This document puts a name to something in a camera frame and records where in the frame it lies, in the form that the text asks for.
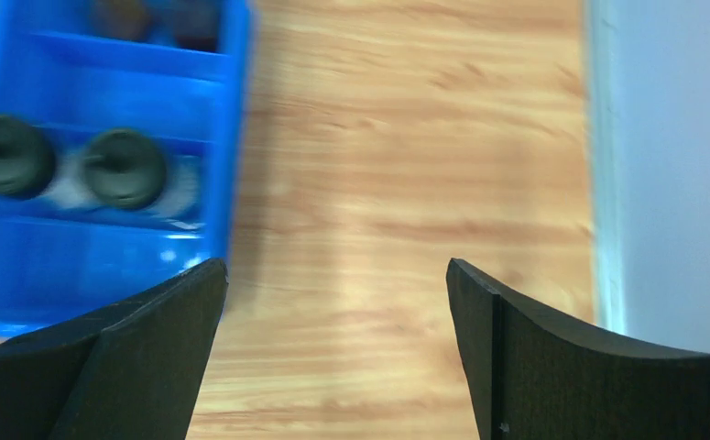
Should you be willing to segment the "blue plastic divided bin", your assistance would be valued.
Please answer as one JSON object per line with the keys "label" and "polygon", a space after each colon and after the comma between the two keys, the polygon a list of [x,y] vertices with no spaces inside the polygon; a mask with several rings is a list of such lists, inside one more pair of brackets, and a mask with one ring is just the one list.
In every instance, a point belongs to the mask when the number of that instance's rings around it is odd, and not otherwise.
{"label": "blue plastic divided bin", "polygon": [[0,337],[226,259],[247,1],[0,1]]}

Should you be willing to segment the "black cap shaker jar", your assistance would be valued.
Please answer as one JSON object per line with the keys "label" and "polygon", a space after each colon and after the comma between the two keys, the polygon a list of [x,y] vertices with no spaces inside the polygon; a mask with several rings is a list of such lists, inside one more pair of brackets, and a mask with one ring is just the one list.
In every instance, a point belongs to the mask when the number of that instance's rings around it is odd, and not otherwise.
{"label": "black cap shaker jar", "polygon": [[200,204],[201,160],[132,128],[95,136],[84,148],[80,169],[95,199],[116,210],[171,221]]}

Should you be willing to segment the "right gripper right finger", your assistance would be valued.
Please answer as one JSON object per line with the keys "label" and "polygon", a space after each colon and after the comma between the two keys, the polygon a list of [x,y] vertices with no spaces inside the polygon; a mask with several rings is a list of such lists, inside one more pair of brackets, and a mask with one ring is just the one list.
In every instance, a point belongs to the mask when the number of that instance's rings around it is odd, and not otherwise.
{"label": "right gripper right finger", "polygon": [[581,321],[469,262],[446,271],[482,439],[710,439],[710,354]]}

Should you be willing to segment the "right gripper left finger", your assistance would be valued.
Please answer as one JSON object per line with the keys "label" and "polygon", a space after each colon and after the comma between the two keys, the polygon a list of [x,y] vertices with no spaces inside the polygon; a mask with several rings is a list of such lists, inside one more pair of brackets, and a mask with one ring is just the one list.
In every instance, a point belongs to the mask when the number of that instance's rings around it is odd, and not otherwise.
{"label": "right gripper left finger", "polygon": [[0,343],[0,439],[182,439],[224,310],[211,258]]}

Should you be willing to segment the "tall oil bottle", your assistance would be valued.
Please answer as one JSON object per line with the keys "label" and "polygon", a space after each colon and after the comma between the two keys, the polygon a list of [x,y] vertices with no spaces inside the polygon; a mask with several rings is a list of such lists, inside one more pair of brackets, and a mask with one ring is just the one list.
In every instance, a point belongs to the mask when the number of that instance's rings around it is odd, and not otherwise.
{"label": "tall oil bottle", "polygon": [[220,6],[216,1],[169,2],[169,26],[177,45],[183,49],[215,52],[220,17]]}
{"label": "tall oil bottle", "polygon": [[111,39],[143,41],[153,23],[149,6],[140,0],[94,0],[91,14],[96,29]]}

